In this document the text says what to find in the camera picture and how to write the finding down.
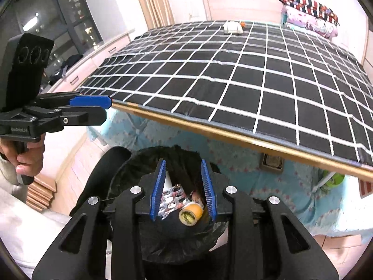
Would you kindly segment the person left hand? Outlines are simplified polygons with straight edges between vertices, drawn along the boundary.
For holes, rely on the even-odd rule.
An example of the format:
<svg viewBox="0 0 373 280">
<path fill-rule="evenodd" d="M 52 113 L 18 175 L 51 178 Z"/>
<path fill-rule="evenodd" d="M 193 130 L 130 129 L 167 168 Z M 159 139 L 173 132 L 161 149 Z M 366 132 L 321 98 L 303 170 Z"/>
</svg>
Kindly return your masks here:
<svg viewBox="0 0 373 280">
<path fill-rule="evenodd" d="M 14 165 L 19 175 L 36 176 L 43 168 L 45 134 L 37 143 L 27 143 L 27 151 L 19 154 L 13 141 L 1 139 L 1 153 Z"/>
</svg>

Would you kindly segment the white sleeve left forearm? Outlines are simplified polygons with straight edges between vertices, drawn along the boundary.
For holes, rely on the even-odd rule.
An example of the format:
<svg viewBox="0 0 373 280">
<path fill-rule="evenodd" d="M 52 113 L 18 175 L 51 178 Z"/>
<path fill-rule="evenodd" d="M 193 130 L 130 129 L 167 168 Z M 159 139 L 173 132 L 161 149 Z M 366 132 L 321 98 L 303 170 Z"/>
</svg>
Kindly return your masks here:
<svg viewBox="0 0 373 280">
<path fill-rule="evenodd" d="M 18 178 L 15 167 L 1 159 L 1 239 L 18 266 L 31 277 L 70 217 L 29 207 L 26 204 L 28 186 L 19 184 Z"/>
</svg>

